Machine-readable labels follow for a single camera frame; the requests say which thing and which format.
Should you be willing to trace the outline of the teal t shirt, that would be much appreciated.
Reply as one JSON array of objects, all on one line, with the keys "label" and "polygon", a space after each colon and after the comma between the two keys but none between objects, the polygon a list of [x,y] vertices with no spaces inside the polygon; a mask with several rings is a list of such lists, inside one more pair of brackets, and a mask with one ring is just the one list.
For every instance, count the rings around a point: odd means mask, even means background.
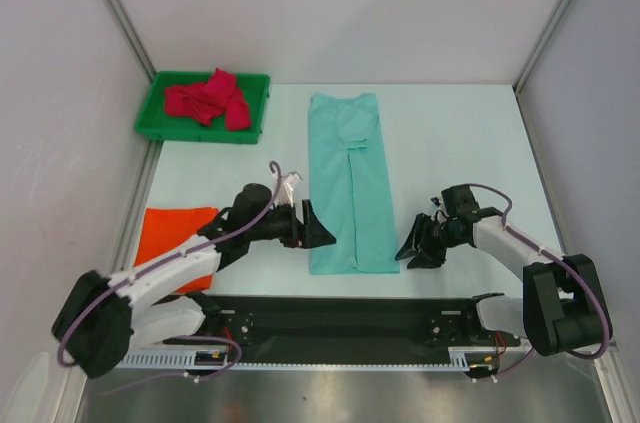
[{"label": "teal t shirt", "polygon": [[316,94],[308,112],[310,197],[336,242],[311,251],[314,275],[396,274],[397,232],[374,94]]}]

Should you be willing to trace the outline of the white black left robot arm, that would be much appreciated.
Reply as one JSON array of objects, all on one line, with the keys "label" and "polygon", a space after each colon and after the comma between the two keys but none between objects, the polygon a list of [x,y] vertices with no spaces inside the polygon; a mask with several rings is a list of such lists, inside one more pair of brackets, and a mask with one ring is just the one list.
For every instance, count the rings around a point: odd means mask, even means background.
[{"label": "white black left robot arm", "polygon": [[129,351],[149,344],[173,338],[214,340],[221,330],[220,317],[193,297],[174,298],[179,288],[229,267],[254,242],[277,240],[292,249],[336,242],[310,200],[281,203],[278,194],[261,184],[247,184],[231,206],[161,255],[108,276],[95,270],[82,274],[51,328],[58,364],[78,366],[87,377],[98,378]]}]

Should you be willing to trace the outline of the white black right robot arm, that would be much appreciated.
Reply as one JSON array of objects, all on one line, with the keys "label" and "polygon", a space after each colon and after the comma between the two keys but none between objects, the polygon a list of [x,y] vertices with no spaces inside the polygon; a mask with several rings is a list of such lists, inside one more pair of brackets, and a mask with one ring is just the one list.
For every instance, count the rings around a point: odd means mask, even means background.
[{"label": "white black right robot arm", "polygon": [[526,339],[541,356],[567,353],[595,360],[609,348],[613,328],[594,262],[584,254],[549,248],[509,219],[513,208],[483,207],[465,183],[433,198],[433,214],[418,214],[396,260],[411,269],[435,269],[448,250],[477,249],[497,260],[522,284],[522,295],[478,297],[461,319],[463,336],[484,344],[497,331]]}]

